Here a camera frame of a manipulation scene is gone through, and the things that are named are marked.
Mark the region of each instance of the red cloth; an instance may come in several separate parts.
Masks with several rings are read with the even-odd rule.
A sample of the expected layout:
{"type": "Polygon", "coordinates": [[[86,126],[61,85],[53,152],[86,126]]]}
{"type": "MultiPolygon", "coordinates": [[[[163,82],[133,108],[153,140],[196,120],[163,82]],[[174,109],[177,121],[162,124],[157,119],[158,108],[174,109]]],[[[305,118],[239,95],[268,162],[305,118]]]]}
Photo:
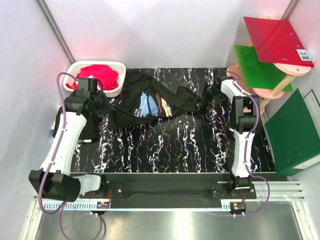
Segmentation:
{"type": "MultiPolygon", "coordinates": [[[[88,78],[90,76],[94,76],[94,78],[101,80],[103,83],[103,90],[114,90],[119,85],[117,83],[117,78],[119,76],[119,73],[117,71],[113,70],[108,65],[91,65],[86,66],[84,68],[81,68],[80,73],[76,76],[77,79],[79,78],[88,78]]],[[[66,84],[66,86],[70,89],[77,89],[78,85],[77,83],[73,83],[72,86],[69,84],[66,84]]]]}

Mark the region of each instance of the cable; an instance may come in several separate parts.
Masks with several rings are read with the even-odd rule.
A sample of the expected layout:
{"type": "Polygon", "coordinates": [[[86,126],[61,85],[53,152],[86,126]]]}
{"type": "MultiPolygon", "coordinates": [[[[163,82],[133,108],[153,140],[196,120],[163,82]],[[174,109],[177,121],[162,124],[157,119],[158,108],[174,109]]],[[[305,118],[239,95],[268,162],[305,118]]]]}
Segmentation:
{"type": "Polygon", "coordinates": [[[112,198],[112,190],[108,189],[107,193],[108,193],[108,196],[109,196],[109,205],[110,205],[111,204],[111,198],[112,198]]]}
{"type": "Polygon", "coordinates": [[[247,159],[246,159],[247,158],[247,154],[246,153],[247,153],[247,148],[248,148],[248,139],[247,138],[249,137],[249,135],[251,133],[253,133],[256,130],[256,128],[257,128],[257,126],[259,124],[259,121],[260,121],[259,112],[260,111],[259,111],[259,107],[258,107],[258,104],[255,101],[255,99],[251,95],[247,94],[246,92],[242,92],[242,93],[244,95],[248,96],[251,99],[251,101],[253,102],[253,104],[255,106],[255,110],[257,112],[255,124],[254,124],[253,128],[251,129],[251,131],[246,136],[246,140],[245,140],[245,145],[244,145],[244,165],[245,165],[245,169],[249,173],[250,177],[252,177],[253,179],[261,179],[261,180],[265,181],[266,186],[268,188],[268,194],[267,194],[266,200],[265,200],[264,204],[262,205],[262,207],[260,207],[258,210],[254,211],[254,212],[250,212],[250,213],[246,214],[246,216],[252,216],[254,214],[257,214],[257,213],[261,212],[266,207],[266,205],[268,204],[269,198],[270,198],[270,185],[269,185],[269,182],[267,181],[267,179],[265,179],[263,176],[255,176],[255,175],[253,175],[251,173],[250,169],[248,168],[248,165],[247,165],[247,159]]]}
{"type": "Polygon", "coordinates": [[[97,80],[98,80],[98,82],[99,82],[100,85],[101,85],[100,90],[103,91],[103,90],[104,90],[104,84],[102,83],[102,81],[101,81],[100,79],[97,79],[97,80]]]}
{"type": "MultiPolygon", "coordinates": [[[[61,208],[60,217],[59,217],[60,230],[61,230],[61,233],[62,233],[62,235],[64,236],[65,239],[67,239],[67,240],[72,240],[71,238],[69,238],[69,237],[66,235],[66,233],[65,233],[65,231],[64,231],[64,228],[63,228],[63,226],[62,226],[62,213],[63,213],[63,210],[64,210],[64,208],[65,208],[66,202],[65,202],[65,203],[62,203],[61,205],[62,205],[62,208],[61,208]]],[[[99,214],[96,213],[95,216],[97,216],[97,217],[100,219],[100,228],[99,228],[98,233],[95,235],[95,237],[94,237],[92,240],[96,240],[96,239],[99,237],[99,235],[100,235],[100,233],[101,233],[101,231],[102,231],[102,225],[103,225],[103,223],[104,223],[104,225],[106,225],[104,219],[103,219],[99,214]]]]}
{"type": "MultiPolygon", "coordinates": [[[[67,119],[66,119],[66,106],[65,106],[65,103],[64,103],[64,97],[62,95],[62,91],[61,91],[61,87],[60,87],[60,76],[61,75],[68,75],[69,77],[73,78],[74,80],[77,80],[74,76],[72,76],[71,74],[67,73],[67,72],[60,72],[57,76],[56,76],[56,86],[58,88],[58,92],[59,92],[59,98],[60,98],[60,103],[61,103],[61,107],[62,107],[62,114],[63,114],[63,124],[62,124],[62,130],[61,130],[61,133],[60,133],[60,136],[59,136],[59,139],[58,139],[58,142],[55,146],[55,149],[53,151],[53,154],[52,154],[52,158],[51,158],[51,162],[53,163],[53,161],[55,160],[56,158],[56,155],[57,155],[57,152],[58,152],[58,149],[59,149],[59,146],[60,146],[60,143],[62,141],[62,137],[64,135],[64,132],[65,132],[65,128],[66,128],[66,124],[67,124],[67,119]]],[[[61,203],[61,205],[54,211],[52,212],[49,212],[49,211],[46,211],[45,208],[44,208],[44,205],[43,205],[43,202],[42,202],[42,195],[43,195],[43,191],[44,191],[44,186],[45,186],[45,182],[46,182],[46,179],[48,177],[48,174],[50,172],[50,169],[52,167],[52,163],[50,163],[43,175],[43,178],[41,180],[41,183],[40,183],[40,188],[39,188],[39,196],[38,196],[38,201],[39,201],[39,207],[41,209],[41,211],[44,213],[44,214],[47,214],[47,215],[54,215],[56,214],[57,212],[59,212],[60,209],[62,209],[63,207],[63,204],[66,203],[65,201],[63,203],[61,203]]]]}
{"type": "Polygon", "coordinates": [[[217,188],[214,188],[214,187],[209,187],[208,190],[213,190],[213,191],[224,191],[228,188],[228,186],[226,186],[225,188],[222,188],[222,189],[217,189],[217,188]]]}
{"type": "MultiPolygon", "coordinates": [[[[70,227],[71,227],[72,225],[74,225],[78,220],[80,220],[80,219],[82,219],[82,218],[84,218],[84,217],[86,217],[86,216],[88,216],[88,215],[91,215],[90,212],[78,216],[77,218],[73,219],[71,223],[69,223],[68,225],[64,226],[64,227],[63,227],[63,230],[66,230],[67,228],[70,228],[70,227]]],[[[60,226],[59,226],[59,229],[58,229],[58,230],[54,229],[54,227],[52,226],[53,224],[52,224],[52,222],[50,222],[50,220],[49,220],[49,225],[50,225],[51,230],[52,230],[54,233],[59,233],[59,232],[61,232],[60,226]]]]}
{"type": "Polygon", "coordinates": [[[244,194],[243,194],[242,203],[244,203],[244,202],[246,201],[246,197],[247,197],[247,195],[244,193],[244,194]]]}

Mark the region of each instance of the metal floor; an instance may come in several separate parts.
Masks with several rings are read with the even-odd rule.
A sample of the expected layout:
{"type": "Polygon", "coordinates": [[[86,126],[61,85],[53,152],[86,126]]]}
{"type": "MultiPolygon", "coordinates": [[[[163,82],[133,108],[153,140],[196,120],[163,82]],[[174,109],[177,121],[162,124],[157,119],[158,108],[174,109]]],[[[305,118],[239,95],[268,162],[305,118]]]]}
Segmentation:
{"type": "MultiPolygon", "coordinates": [[[[257,202],[248,202],[247,212],[259,207],[257,202]]],[[[83,214],[65,211],[63,225],[83,214]]],[[[289,202],[270,202],[262,212],[248,217],[222,217],[206,212],[110,211],[103,219],[106,234],[103,236],[102,231],[98,240],[302,240],[289,202]]],[[[99,220],[88,215],[65,232],[72,240],[91,240],[99,226],[99,220]]],[[[42,216],[36,239],[65,239],[59,231],[59,214],[42,216]]]]}

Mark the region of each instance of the red folder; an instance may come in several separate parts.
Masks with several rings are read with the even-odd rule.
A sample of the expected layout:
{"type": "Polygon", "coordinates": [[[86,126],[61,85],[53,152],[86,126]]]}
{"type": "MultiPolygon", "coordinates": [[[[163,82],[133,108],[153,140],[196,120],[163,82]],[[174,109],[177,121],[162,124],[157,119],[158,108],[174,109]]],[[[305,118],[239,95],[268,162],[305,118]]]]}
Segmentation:
{"type": "Polygon", "coordinates": [[[314,67],[289,20],[245,16],[244,21],[260,62],[314,67]]]}

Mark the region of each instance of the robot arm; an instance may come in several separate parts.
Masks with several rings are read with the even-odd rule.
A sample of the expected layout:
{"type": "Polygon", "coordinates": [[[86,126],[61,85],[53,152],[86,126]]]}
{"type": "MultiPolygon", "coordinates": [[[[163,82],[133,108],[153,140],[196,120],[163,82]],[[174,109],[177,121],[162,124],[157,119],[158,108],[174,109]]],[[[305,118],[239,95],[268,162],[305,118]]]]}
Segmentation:
{"type": "MultiPolygon", "coordinates": [[[[225,77],[224,71],[221,74],[215,71],[215,74],[211,74],[201,98],[208,102],[212,100],[214,95],[221,93],[232,101],[230,128],[233,130],[235,137],[234,161],[227,191],[230,194],[244,194],[254,187],[246,165],[249,169],[251,168],[251,147],[255,133],[249,134],[249,132],[255,125],[257,115],[260,115],[260,113],[257,112],[254,103],[248,97],[248,95],[251,95],[250,93],[244,91],[233,78],[225,77]]],[[[257,95],[252,97],[260,107],[260,98],[257,95]]]]}
{"type": "Polygon", "coordinates": [[[44,183],[43,198],[74,202],[79,195],[90,191],[102,190],[107,192],[106,185],[99,175],[86,174],[71,177],[70,168],[72,157],[78,139],[93,140],[99,137],[98,124],[101,116],[112,108],[103,93],[97,89],[98,80],[94,78],[80,78],[78,90],[64,100],[66,109],[66,125],[64,134],[57,149],[55,159],[52,156],[56,150],[58,139],[63,129],[64,115],[61,114],[51,149],[41,164],[40,170],[31,170],[29,181],[39,193],[40,184],[49,164],[52,164],[44,183]]]}
{"type": "MultiPolygon", "coordinates": [[[[232,100],[230,127],[234,130],[235,150],[234,162],[231,171],[235,177],[247,178],[249,173],[244,165],[245,154],[247,159],[246,163],[250,169],[251,147],[255,133],[250,133],[249,136],[248,134],[255,124],[257,114],[260,113],[256,112],[253,103],[247,97],[251,94],[244,91],[236,81],[232,79],[224,80],[221,83],[221,92],[232,100]],[[244,113],[245,108],[251,109],[251,112],[244,113]],[[248,143],[245,153],[246,138],[248,138],[248,143]]],[[[253,98],[259,104],[259,97],[253,96],[253,98]]]]}

